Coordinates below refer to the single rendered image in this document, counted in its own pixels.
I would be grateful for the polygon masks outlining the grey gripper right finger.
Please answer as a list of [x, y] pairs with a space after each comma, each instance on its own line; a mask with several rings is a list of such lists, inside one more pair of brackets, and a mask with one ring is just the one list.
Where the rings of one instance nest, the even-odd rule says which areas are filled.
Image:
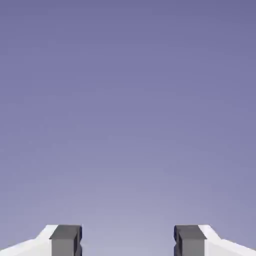
[[208, 224], [175, 225], [173, 256], [256, 256], [256, 250], [222, 239]]

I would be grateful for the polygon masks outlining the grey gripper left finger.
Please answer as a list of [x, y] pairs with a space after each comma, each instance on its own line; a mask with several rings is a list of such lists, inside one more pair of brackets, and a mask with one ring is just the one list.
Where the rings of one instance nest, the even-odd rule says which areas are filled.
[[0, 256], [83, 256], [83, 228], [48, 224], [37, 237], [0, 250]]

